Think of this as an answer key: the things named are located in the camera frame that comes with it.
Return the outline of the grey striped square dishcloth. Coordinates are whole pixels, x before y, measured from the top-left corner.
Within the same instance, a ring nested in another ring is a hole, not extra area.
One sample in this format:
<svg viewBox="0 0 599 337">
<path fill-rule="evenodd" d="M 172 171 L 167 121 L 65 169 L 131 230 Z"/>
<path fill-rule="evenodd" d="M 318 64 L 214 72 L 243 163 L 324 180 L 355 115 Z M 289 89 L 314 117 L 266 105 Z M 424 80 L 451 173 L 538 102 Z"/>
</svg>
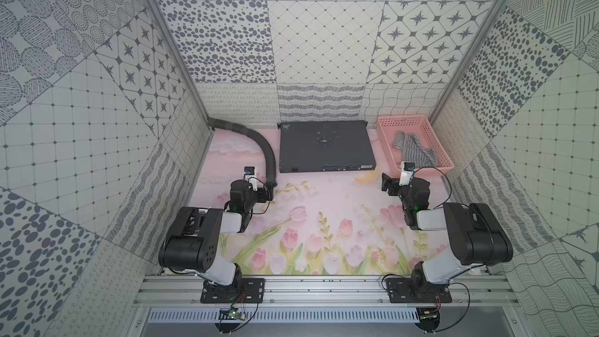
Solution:
<svg viewBox="0 0 599 337">
<path fill-rule="evenodd" d="M 414 162 L 417 168 L 436 167 L 438 165 L 438 157 L 435 151 L 422 145 L 416 134 L 397 131 L 393 140 L 393 148 L 402 151 L 402 160 L 404 162 Z"/>
</svg>

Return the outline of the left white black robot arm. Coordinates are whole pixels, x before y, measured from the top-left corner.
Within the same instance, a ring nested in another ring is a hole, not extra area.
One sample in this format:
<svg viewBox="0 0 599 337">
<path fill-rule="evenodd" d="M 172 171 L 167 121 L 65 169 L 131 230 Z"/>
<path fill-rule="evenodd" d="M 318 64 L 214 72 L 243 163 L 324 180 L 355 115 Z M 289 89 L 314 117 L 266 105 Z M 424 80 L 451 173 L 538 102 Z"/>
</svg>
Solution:
<svg viewBox="0 0 599 337">
<path fill-rule="evenodd" d="M 231 183 L 226 208 L 183 207 L 165 235 L 158 261 L 163 268 L 195 274 L 209 285 L 239 291 L 243 288 L 239 265 L 218 254 L 220 236 L 243 233 L 257 203 L 273 200 L 277 182 L 255 177 Z"/>
</svg>

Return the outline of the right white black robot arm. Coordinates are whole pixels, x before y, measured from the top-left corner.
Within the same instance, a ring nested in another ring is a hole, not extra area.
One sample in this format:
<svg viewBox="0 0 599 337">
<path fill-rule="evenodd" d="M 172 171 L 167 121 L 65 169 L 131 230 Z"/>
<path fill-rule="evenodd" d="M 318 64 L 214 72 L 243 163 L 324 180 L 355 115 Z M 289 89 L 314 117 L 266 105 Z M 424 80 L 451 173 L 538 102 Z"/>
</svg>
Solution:
<svg viewBox="0 0 599 337">
<path fill-rule="evenodd" d="M 448 249 L 415 265 L 410 279 L 413 289 L 447 286 L 474 268 L 513 259 L 513 245 L 487 204 L 446 201 L 429 208 L 430 185 L 413 173 L 403 173 L 399 178 L 382 174 L 382 191 L 399 197 L 410 229 L 445 231 L 449 237 Z"/>
</svg>

